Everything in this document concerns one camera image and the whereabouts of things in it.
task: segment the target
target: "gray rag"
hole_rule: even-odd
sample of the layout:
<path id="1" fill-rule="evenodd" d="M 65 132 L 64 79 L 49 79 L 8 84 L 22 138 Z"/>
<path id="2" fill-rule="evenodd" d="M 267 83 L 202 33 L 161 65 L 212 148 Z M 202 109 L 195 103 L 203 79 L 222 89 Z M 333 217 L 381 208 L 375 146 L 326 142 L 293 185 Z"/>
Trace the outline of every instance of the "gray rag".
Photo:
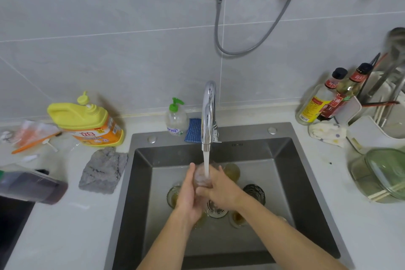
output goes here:
<path id="1" fill-rule="evenodd" d="M 127 153 L 117 153 L 114 147 L 94 152 L 87 162 L 78 187 L 81 190 L 112 194 L 128 160 Z"/>

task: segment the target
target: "faucet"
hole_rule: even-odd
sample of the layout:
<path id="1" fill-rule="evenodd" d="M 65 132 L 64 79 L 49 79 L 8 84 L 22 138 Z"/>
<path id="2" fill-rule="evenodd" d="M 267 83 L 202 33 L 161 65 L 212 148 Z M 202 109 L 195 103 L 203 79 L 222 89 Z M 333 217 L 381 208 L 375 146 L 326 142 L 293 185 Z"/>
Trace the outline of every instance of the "faucet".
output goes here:
<path id="1" fill-rule="evenodd" d="M 216 84 L 210 80 L 205 84 L 204 99 L 202 100 L 201 115 L 201 149 L 203 152 L 211 150 L 212 142 L 218 141 L 218 125 L 215 120 Z"/>

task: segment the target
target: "green bottle cap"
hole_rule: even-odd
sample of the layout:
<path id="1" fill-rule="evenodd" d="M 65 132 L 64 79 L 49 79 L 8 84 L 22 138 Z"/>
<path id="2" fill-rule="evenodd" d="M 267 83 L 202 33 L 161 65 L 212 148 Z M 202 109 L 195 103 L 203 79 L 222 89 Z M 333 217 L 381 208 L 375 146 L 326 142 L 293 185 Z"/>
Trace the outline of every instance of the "green bottle cap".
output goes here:
<path id="1" fill-rule="evenodd" d="M 184 102 L 178 98 L 173 97 L 173 104 L 170 104 L 169 110 L 171 112 L 179 111 L 179 106 L 177 104 L 184 105 Z"/>

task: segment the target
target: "person's right arm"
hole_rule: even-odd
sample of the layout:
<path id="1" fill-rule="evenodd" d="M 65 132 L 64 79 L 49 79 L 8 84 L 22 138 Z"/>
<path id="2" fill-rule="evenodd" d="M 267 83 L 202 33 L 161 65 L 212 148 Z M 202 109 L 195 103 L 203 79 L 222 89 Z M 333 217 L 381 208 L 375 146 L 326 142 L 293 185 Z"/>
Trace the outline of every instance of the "person's right arm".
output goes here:
<path id="1" fill-rule="evenodd" d="M 198 187 L 197 195 L 209 198 L 219 208 L 239 212 L 284 270 L 347 270 L 326 251 L 246 194 L 221 168 L 218 171 L 210 166 L 210 177 L 213 188 Z"/>

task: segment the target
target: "wall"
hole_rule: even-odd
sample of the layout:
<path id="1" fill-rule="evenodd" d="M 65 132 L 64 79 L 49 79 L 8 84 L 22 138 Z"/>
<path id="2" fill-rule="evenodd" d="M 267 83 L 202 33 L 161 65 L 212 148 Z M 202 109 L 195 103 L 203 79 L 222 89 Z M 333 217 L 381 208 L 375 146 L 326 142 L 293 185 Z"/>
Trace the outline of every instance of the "wall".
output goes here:
<path id="1" fill-rule="evenodd" d="M 220 40 L 256 42 L 285 0 L 225 0 Z M 296 101 L 324 73 L 370 61 L 405 22 L 404 0 L 293 0 L 269 39 L 243 57 L 215 49 L 215 0 L 1 0 L 0 119 L 46 115 L 88 90 L 116 113 L 202 103 Z"/>

